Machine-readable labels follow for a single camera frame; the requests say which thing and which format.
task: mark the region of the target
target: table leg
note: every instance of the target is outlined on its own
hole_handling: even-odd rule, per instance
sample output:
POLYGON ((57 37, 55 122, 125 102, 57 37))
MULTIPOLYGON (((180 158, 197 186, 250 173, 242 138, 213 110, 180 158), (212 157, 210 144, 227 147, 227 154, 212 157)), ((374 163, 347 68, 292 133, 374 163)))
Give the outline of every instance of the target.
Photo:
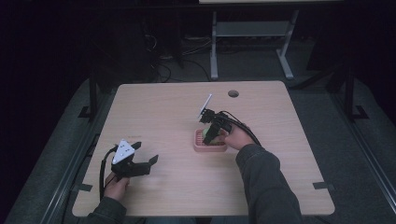
POLYGON ((219 78, 218 74, 218 58, 216 56, 216 11, 213 12, 213 22, 212 22, 212 51, 210 52, 210 77, 212 80, 217 80, 219 78))
POLYGON ((285 43, 281 49, 276 50, 277 57, 279 58, 280 64, 282 65, 283 72, 287 79, 293 79, 293 73, 290 70, 288 60, 286 59, 286 51, 288 50, 289 43, 291 40, 291 36, 293 34, 294 26, 297 21, 299 10, 295 10, 293 15, 291 16, 291 20, 289 22, 288 30, 285 35, 285 43))

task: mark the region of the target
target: gray sleeve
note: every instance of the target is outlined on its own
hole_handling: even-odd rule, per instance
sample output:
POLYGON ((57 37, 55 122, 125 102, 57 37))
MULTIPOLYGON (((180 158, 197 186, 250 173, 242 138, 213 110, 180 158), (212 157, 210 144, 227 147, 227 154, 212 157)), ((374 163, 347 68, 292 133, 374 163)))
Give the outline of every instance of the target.
POLYGON ((125 218, 126 208, 114 199, 104 197, 95 210, 90 213, 87 224, 121 224, 125 218))
POLYGON ((236 156, 247 198, 249 223, 302 223, 297 197, 280 171, 279 159, 258 145, 236 156))

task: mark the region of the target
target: table top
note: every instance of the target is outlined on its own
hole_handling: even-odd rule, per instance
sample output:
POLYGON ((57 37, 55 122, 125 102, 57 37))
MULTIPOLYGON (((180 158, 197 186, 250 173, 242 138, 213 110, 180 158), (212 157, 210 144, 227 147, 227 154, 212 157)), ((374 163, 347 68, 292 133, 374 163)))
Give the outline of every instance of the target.
MULTIPOLYGON (((198 114, 206 108, 226 110, 245 122, 262 146, 279 157, 281 171, 296 194, 303 215, 329 215, 334 205, 327 189, 315 189, 322 175, 285 85, 280 81, 201 82, 121 85, 110 108, 73 207, 87 216, 99 204, 99 170, 106 153, 121 139, 142 142, 134 162, 159 155, 151 174, 133 177, 122 201, 127 216, 247 215, 237 151, 196 152, 194 131, 208 127, 198 114), (232 98, 228 91, 239 96, 232 98)), ((105 177, 110 172, 107 159, 105 177)))

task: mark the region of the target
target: metal frame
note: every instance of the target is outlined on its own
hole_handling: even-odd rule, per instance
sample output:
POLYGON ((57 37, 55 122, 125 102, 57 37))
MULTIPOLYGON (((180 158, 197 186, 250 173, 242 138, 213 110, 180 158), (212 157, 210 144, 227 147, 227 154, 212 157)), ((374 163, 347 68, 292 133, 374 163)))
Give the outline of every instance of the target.
POLYGON ((219 78, 218 58, 216 55, 217 36, 285 36, 285 42, 281 49, 276 50, 283 72, 287 79, 293 79, 286 52, 289 47, 291 36, 299 10, 294 10, 290 21, 217 21, 217 12, 213 12, 212 21, 212 50, 210 52, 210 76, 212 80, 219 78))

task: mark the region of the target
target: person's left hand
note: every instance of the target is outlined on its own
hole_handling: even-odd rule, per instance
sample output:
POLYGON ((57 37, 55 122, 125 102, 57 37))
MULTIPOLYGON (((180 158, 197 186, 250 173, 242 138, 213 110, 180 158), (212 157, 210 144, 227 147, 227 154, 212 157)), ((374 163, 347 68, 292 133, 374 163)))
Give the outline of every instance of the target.
POLYGON ((117 182, 116 175, 111 172, 111 174, 106 178, 106 188, 104 196, 107 198, 112 198, 119 202, 123 198, 125 190, 129 185, 129 179, 130 178, 124 177, 117 182))

